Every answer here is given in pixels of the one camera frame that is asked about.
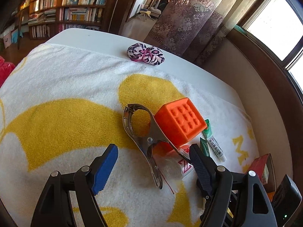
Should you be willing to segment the wooden bookshelf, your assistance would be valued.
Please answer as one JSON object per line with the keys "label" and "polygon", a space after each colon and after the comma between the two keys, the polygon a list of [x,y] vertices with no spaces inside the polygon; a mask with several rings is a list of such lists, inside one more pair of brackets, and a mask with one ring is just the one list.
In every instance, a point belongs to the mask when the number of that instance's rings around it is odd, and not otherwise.
{"label": "wooden bookshelf", "polygon": [[63,30],[80,28],[107,32],[118,0],[25,0],[29,36],[49,39]]}

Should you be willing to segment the green gold tube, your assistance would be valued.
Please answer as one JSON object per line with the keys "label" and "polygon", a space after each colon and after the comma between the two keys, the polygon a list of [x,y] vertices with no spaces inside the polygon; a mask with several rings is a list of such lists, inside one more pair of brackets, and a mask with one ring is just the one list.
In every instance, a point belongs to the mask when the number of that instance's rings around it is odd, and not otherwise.
{"label": "green gold tube", "polygon": [[210,157],[208,141],[202,137],[200,138],[200,149],[205,156]]}

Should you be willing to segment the red blanket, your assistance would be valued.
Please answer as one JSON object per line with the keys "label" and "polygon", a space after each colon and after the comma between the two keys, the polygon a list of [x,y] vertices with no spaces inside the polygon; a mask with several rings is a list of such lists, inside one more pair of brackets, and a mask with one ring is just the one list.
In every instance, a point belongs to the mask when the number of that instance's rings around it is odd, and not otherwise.
{"label": "red blanket", "polygon": [[0,56],[0,87],[14,69],[15,65],[13,63],[6,62],[5,59]]}

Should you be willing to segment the purple patterned curtain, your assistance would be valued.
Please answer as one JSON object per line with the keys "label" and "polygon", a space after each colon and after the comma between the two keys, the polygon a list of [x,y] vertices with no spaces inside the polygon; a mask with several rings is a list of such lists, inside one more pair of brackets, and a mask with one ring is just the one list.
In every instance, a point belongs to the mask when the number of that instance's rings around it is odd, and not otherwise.
{"label": "purple patterned curtain", "polygon": [[256,0],[170,0],[145,42],[202,66]]}

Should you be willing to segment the white yellow towel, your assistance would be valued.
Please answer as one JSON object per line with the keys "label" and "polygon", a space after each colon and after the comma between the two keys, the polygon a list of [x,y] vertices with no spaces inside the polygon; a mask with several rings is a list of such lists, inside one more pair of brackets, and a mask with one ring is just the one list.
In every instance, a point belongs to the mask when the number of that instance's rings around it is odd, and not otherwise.
{"label": "white yellow towel", "polygon": [[177,193],[158,189],[122,125],[129,103],[156,113],[184,97],[210,121],[224,166],[245,172],[259,152],[240,108],[156,67],[54,44],[33,49],[1,86],[1,200],[15,223],[30,226],[51,172],[75,172],[115,144],[118,160],[96,196],[109,226],[199,226],[195,172]]}

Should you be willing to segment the pink leopard scrunchie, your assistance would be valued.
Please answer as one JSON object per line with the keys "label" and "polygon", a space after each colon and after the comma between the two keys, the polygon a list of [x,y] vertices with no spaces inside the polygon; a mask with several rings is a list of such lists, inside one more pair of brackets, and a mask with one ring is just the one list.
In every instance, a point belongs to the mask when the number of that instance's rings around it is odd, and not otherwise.
{"label": "pink leopard scrunchie", "polygon": [[154,46],[147,47],[143,43],[131,45],[126,51],[131,61],[146,63],[150,65],[160,65],[165,61],[163,52]]}

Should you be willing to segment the green yellow medicine box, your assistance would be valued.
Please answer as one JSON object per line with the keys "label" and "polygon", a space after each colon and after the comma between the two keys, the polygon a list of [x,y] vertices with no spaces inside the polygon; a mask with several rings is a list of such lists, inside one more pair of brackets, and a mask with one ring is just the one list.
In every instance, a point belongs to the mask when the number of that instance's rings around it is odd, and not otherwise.
{"label": "green yellow medicine box", "polygon": [[262,172],[262,176],[261,176],[261,182],[263,185],[267,184],[269,181],[269,170],[268,170],[268,166],[265,163],[263,172]]}

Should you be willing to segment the wooden stool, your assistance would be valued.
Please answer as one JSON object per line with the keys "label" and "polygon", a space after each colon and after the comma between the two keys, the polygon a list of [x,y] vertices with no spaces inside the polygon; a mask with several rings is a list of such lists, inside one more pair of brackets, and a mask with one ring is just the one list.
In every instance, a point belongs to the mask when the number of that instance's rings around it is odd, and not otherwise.
{"label": "wooden stool", "polygon": [[140,15],[140,17],[141,17],[141,20],[142,21],[146,21],[147,19],[150,19],[150,20],[154,20],[152,17],[151,17],[151,12],[149,11],[149,10],[140,10],[140,12],[139,12],[139,15]]}

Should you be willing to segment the white red roll package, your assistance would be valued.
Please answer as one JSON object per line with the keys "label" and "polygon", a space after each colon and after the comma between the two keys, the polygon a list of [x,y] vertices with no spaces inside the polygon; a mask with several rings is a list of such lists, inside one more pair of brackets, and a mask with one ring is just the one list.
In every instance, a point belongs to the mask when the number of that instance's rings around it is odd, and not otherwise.
{"label": "white red roll package", "polygon": [[174,149],[169,149],[164,142],[154,147],[153,158],[164,182],[173,194],[180,190],[182,180],[194,170],[193,165],[183,159]]}

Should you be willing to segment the small wooden shelf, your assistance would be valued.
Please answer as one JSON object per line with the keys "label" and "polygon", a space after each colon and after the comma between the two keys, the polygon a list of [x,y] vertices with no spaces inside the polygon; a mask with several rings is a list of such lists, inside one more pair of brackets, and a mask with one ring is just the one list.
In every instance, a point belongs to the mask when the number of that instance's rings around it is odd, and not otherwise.
{"label": "small wooden shelf", "polygon": [[[18,48],[20,48],[20,39],[29,32],[29,5],[30,0],[22,0],[20,5],[12,12],[1,32],[1,34],[11,32],[12,44],[18,44]],[[5,50],[5,47],[1,36],[1,51],[3,50]]]}

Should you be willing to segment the large metal clamp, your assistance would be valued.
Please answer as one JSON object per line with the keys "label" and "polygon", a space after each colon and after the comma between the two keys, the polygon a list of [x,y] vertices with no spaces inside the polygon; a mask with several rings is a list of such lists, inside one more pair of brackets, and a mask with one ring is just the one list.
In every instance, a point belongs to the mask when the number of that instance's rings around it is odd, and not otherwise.
{"label": "large metal clamp", "polygon": [[[151,127],[149,128],[149,132],[146,136],[137,136],[135,135],[132,125],[131,118],[133,114],[138,110],[144,110],[149,114],[151,120]],[[151,170],[151,174],[154,180],[156,187],[159,189],[163,188],[163,180],[160,173],[160,170],[153,158],[153,148],[159,142],[167,143],[174,151],[185,161],[191,163],[190,156],[185,152],[184,149],[179,149],[172,144],[172,142],[167,138],[167,136],[163,133],[159,125],[157,124],[153,113],[146,107],[140,104],[128,104],[123,111],[123,127],[128,136],[133,140],[136,146],[144,155],[149,168]]]}

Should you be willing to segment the pink storage bin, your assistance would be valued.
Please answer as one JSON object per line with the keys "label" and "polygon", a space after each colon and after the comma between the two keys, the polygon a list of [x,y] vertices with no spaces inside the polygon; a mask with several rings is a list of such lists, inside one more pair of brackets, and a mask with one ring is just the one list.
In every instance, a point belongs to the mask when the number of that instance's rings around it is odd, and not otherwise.
{"label": "pink storage bin", "polygon": [[1,36],[2,36],[3,43],[4,43],[4,47],[6,49],[12,44],[11,32],[2,33]]}

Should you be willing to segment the red tin box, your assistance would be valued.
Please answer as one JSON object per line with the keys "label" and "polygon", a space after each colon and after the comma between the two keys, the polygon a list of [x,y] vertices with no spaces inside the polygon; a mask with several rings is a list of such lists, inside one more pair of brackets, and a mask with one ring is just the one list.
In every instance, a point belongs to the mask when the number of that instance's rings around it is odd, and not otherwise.
{"label": "red tin box", "polygon": [[267,184],[265,184],[263,186],[267,193],[271,193],[271,192],[276,191],[277,184],[276,184],[276,175],[275,175],[273,159],[272,159],[272,155],[270,153],[256,158],[253,161],[253,163],[250,165],[250,167],[248,168],[247,172],[254,171],[261,181],[261,176],[262,176],[262,172],[263,172],[265,163],[267,164],[268,170],[269,170],[269,181]]}

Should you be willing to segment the white green ointment tube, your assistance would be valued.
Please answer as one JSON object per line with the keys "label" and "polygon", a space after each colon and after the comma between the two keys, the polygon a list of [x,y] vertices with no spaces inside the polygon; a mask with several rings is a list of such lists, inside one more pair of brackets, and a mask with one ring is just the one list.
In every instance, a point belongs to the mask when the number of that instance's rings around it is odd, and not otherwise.
{"label": "white green ointment tube", "polygon": [[212,132],[212,128],[211,128],[211,124],[210,124],[209,119],[206,119],[205,123],[206,123],[207,127],[202,131],[202,134],[206,138],[206,141],[210,145],[211,149],[213,150],[213,152],[215,153],[217,158],[221,162],[225,162],[226,161],[226,156],[225,156],[223,150],[220,148],[217,140],[213,136],[213,132]]}

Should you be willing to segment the orange studded rubber cube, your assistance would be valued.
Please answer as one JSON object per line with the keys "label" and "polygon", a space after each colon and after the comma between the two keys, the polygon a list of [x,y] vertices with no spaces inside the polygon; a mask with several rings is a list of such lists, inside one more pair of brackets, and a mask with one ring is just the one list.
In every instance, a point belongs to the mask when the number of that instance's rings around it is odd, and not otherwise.
{"label": "orange studded rubber cube", "polygon": [[205,120],[187,97],[164,104],[154,118],[165,136],[177,148],[207,128]]}

